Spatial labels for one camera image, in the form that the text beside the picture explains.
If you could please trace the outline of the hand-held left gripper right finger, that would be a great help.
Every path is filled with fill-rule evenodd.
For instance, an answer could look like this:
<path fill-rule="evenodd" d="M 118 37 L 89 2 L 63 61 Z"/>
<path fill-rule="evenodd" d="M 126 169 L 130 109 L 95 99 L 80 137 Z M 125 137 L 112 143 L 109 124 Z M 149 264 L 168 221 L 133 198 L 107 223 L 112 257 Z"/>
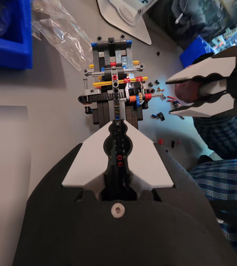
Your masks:
<path fill-rule="evenodd" d="M 171 188 L 173 181 L 158 154 L 153 141 L 127 121 L 126 136 L 130 138 L 132 149 L 127 157 L 130 171 L 130 187 L 136 193 L 156 188 Z"/>

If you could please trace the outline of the black lego set box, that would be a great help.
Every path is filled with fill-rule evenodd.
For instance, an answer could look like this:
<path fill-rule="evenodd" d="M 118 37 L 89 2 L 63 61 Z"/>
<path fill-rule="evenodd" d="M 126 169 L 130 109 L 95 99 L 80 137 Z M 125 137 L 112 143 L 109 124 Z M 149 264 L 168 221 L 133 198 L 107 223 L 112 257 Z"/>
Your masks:
<path fill-rule="evenodd" d="M 148 16 L 182 49 L 198 36 L 210 42 L 226 29 L 237 27 L 221 1 L 161 0 L 150 8 Z"/>

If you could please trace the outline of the flat clear plastic bag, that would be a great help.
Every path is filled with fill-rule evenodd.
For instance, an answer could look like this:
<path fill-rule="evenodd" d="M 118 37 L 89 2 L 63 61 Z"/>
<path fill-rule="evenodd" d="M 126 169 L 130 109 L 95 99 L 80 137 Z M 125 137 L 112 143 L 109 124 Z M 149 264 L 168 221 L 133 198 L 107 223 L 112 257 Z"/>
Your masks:
<path fill-rule="evenodd" d="M 33 0 L 32 36 L 45 38 L 78 71 L 93 63 L 91 39 L 58 0 Z"/>

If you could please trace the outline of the person's plaid shirt torso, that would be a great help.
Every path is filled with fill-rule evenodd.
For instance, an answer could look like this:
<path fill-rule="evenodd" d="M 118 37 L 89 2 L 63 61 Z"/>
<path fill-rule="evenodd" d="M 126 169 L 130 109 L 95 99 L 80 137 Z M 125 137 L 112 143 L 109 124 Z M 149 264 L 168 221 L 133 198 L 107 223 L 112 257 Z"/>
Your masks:
<path fill-rule="evenodd" d="M 237 159 L 210 161 L 189 171 L 209 201 L 237 201 Z M 224 236 L 237 253 L 237 227 L 220 223 Z"/>

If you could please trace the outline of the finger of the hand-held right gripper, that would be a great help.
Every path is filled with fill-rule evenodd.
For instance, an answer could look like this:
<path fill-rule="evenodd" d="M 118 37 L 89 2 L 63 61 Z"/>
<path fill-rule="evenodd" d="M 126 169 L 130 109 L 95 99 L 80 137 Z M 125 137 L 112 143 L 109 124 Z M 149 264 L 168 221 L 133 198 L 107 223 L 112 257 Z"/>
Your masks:
<path fill-rule="evenodd" d="M 199 87 L 199 98 L 169 112 L 182 117 L 210 118 L 234 108 L 235 99 L 227 92 L 227 80 L 205 83 Z"/>
<path fill-rule="evenodd" d="M 186 81 L 207 81 L 229 77 L 236 67 L 236 57 L 209 57 L 171 76 L 166 84 L 179 84 Z"/>

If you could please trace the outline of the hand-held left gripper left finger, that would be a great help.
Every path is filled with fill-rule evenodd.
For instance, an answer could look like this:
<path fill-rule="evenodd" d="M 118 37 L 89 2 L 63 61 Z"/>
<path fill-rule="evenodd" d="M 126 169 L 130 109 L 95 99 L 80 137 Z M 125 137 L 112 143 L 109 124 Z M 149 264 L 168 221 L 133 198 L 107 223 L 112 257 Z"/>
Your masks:
<path fill-rule="evenodd" d="M 104 172 L 109 160 L 104 151 L 104 142 L 110 136 L 110 125 L 111 121 L 82 143 L 62 182 L 63 187 L 92 190 L 96 198 L 100 198 L 100 193 L 105 188 Z"/>

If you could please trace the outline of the blue storage box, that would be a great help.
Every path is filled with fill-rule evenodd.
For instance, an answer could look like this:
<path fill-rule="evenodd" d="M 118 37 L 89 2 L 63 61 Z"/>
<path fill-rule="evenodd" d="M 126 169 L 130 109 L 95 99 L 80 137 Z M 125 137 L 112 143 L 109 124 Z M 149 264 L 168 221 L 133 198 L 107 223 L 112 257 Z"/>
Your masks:
<path fill-rule="evenodd" d="M 180 55 L 180 61 L 183 68 L 186 68 L 189 65 L 192 65 L 192 63 L 200 56 L 213 52 L 214 50 L 211 45 L 198 35 L 198 37 Z"/>

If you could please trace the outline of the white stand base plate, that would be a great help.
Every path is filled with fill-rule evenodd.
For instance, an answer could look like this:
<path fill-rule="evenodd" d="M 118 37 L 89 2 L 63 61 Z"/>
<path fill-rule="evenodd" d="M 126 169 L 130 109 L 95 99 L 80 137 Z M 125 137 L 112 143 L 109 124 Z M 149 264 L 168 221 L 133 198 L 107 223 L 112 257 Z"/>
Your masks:
<path fill-rule="evenodd" d="M 97 0 L 102 17 L 123 32 L 151 45 L 143 15 L 157 1 Z"/>

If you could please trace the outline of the person's right hand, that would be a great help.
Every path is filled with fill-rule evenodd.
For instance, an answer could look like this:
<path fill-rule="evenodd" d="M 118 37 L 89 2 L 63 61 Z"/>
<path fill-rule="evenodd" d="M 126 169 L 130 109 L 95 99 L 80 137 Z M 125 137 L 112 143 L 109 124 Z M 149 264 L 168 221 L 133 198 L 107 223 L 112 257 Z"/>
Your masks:
<path fill-rule="evenodd" d="M 186 81 L 175 84 L 175 96 L 185 103 L 193 103 L 200 98 L 199 88 L 202 85 L 203 82 L 197 81 Z"/>

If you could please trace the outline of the multicoloured lego vehicle model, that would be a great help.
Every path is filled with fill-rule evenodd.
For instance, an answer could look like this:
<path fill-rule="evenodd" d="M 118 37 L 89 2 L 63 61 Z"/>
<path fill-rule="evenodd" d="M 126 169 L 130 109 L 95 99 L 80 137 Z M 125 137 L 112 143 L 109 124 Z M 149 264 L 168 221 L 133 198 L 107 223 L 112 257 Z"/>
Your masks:
<path fill-rule="evenodd" d="M 147 84 L 148 77 L 134 74 L 143 71 L 144 65 L 132 59 L 132 40 L 121 35 L 91 43 L 93 65 L 84 69 L 85 76 L 95 79 L 93 88 L 88 89 L 84 79 L 85 92 L 78 101 L 85 105 L 85 113 L 93 116 L 93 123 L 99 129 L 108 122 L 110 136 L 104 142 L 108 156 L 108 167 L 104 172 L 104 184 L 110 193 L 118 194 L 130 187 L 130 171 L 127 157 L 132 143 L 126 136 L 125 121 L 138 130 L 138 122 L 143 120 L 143 110 L 153 98 L 167 99 L 164 92 L 157 92 Z"/>

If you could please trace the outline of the blue plastic bin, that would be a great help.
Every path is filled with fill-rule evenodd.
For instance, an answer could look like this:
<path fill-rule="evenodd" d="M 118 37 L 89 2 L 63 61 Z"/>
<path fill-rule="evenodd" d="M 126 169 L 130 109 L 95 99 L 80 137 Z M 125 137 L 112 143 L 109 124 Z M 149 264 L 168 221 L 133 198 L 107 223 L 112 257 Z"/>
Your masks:
<path fill-rule="evenodd" d="M 31 1 L 0 0 L 0 67 L 31 69 Z"/>

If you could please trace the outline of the person's right forearm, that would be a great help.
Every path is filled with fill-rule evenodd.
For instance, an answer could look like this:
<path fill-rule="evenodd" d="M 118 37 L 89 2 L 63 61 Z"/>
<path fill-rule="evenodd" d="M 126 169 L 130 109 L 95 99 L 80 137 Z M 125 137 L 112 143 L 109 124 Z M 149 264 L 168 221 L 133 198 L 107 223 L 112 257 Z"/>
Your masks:
<path fill-rule="evenodd" d="M 193 123 L 210 150 L 222 159 L 237 159 L 237 116 L 193 118 Z"/>

